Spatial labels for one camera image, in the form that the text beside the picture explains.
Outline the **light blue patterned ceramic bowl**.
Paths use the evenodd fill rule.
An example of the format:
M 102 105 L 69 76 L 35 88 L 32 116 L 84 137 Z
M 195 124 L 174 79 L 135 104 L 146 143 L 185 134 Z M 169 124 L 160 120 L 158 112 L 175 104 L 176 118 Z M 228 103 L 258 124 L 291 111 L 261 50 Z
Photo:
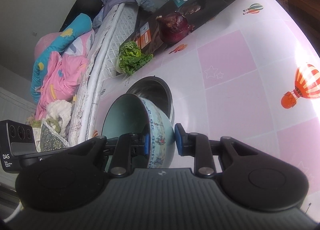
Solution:
M 170 120 L 150 100 L 123 94 L 110 107 L 102 134 L 107 138 L 137 133 L 143 147 L 131 145 L 134 168 L 169 168 L 175 152 L 175 136 Z

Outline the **small stainless steel bowl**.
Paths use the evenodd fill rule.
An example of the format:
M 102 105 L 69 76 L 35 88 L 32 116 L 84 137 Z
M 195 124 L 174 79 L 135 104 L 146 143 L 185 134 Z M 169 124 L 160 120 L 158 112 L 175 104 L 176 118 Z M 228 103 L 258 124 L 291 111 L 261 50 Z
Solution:
M 148 76 L 134 83 L 127 93 L 150 100 L 174 123 L 174 105 L 167 83 L 156 76 Z

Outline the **beige cloth bundle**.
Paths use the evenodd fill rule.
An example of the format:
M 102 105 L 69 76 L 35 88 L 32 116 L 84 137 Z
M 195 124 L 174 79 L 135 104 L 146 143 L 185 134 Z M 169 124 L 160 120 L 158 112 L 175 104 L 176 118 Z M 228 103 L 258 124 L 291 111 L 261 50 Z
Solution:
M 36 119 L 35 116 L 27 118 L 26 125 L 30 125 L 33 129 L 36 151 L 40 150 L 40 135 L 41 126 L 46 122 L 54 129 L 61 137 L 67 141 L 67 132 L 71 121 L 72 104 L 66 100 L 57 100 L 50 103 L 47 107 L 45 116 L 41 119 Z

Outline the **green leaf patterned pillow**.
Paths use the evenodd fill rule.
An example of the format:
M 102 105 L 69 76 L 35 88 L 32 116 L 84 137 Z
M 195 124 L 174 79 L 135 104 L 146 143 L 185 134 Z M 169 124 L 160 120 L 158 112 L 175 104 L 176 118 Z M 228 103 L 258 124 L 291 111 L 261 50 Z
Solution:
M 41 126 L 40 150 L 41 152 L 67 148 L 67 141 L 61 137 L 46 122 Z

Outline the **green lettuce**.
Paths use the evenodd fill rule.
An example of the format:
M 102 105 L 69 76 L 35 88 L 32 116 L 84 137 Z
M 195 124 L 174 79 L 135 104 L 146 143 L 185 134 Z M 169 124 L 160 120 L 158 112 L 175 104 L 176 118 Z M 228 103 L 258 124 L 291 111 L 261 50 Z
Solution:
M 153 59 L 153 54 L 145 54 L 135 41 L 123 43 L 119 48 L 117 72 L 132 75 Z

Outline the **pink balloon pattern tablecloth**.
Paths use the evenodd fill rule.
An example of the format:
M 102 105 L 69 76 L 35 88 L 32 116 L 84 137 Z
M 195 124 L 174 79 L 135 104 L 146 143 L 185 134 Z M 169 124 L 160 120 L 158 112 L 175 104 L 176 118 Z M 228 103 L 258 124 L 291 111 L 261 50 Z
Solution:
M 235 0 L 182 45 L 129 77 L 101 72 L 89 133 L 136 81 L 159 77 L 186 131 L 231 136 L 299 168 L 302 210 L 319 220 L 319 56 L 298 25 L 276 0 Z

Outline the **pink and blue quilt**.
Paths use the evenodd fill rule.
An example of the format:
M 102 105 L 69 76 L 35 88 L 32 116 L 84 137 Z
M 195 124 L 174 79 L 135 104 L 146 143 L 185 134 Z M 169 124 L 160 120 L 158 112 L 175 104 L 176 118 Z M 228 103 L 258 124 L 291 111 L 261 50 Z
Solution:
M 35 118 L 43 119 L 47 106 L 57 100 L 71 101 L 88 66 L 87 55 L 95 32 L 86 14 L 79 14 L 35 59 L 31 96 L 37 103 Z

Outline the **red onion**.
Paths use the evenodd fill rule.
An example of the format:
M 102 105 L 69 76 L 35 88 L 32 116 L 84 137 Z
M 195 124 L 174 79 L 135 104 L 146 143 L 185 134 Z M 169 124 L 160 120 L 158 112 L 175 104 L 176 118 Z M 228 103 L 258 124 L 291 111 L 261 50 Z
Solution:
M 189 24 L 187 18 L 179 12 L 157 16 L 156 21 L 159 26 L 159 37 L 167 45 L 178 43 L 195 28 L 195 25 Z

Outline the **white quilted mattress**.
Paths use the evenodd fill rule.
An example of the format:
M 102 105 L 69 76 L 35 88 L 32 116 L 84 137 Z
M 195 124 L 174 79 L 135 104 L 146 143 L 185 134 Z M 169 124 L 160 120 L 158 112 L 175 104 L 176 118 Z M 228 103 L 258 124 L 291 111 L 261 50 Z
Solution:
M 75 96 L 67 134 L 69 147 L 92 137 L 103 82 L 117 74 L 118 50 L 134 32 L 138 9 L 133 3 L 117 4 L 95 30 L 95 39 L 87 55 L 88 67 Z

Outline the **dark Philips cardboard box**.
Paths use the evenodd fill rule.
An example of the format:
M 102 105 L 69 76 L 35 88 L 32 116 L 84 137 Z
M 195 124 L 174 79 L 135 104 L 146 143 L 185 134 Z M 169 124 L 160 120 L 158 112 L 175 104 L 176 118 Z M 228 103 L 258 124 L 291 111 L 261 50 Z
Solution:
M 227 3 L 224 0 L 169 0 L 146 20 L 129 36 L 125 42 L 135 41 L 145 54 L 159 54 L 178 43 L 167 45 L 159 37 L 157 16 L 166 16 L 173 12 L 184 15 L 189 24 L 195 25 L 193 31 L 220 13 Z

